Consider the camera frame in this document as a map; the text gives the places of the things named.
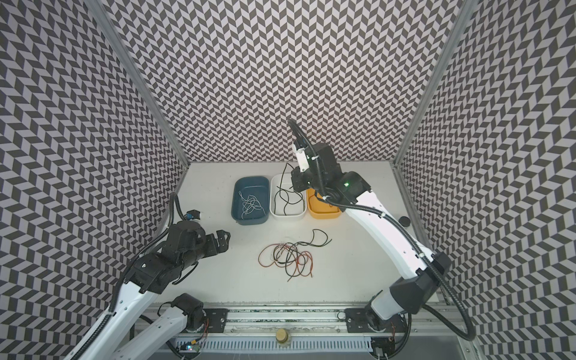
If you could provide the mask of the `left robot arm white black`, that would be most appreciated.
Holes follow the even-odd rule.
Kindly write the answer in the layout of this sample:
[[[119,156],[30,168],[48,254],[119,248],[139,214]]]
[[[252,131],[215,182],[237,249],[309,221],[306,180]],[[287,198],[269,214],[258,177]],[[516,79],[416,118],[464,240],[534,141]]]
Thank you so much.
[[[180,359],[190,359],[208,333],[224,330],[227,310],[206,310],[202,301],[183,293],[147,328],[123,341],[168,286],[183,282],[201,260],[228,251],[230,233],[220,229],[208,234],[199,219],[196,210],[182,212],[177,194],[171,193],[168,227],[129,261],[108,308],[67,359],[148,359],[163,345]]]

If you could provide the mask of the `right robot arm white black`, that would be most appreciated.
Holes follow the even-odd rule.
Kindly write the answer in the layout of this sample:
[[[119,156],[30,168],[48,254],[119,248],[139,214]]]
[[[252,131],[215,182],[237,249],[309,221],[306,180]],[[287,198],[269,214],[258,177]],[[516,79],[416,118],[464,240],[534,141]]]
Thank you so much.
[[[292,149],[298,162],[291,172],[295,191],[312,189],[321,202],[340,209],[362,225],[385,251],[400,277],[388,289],[381,290],[367,304],[364,315],[370,329],[382,332],[393,319],[425,310],[465,341],[476,338],[476,329],[463,302],[446,280],[452,262],[442,252],[434,252],[385,208],[368,182],[357,172],[344,172],[327,143],[313,144],[296,121],[288,123],[295,140]],[[442,288],[462,316],[465,328],[459,329],[438,310],[428,305]]]

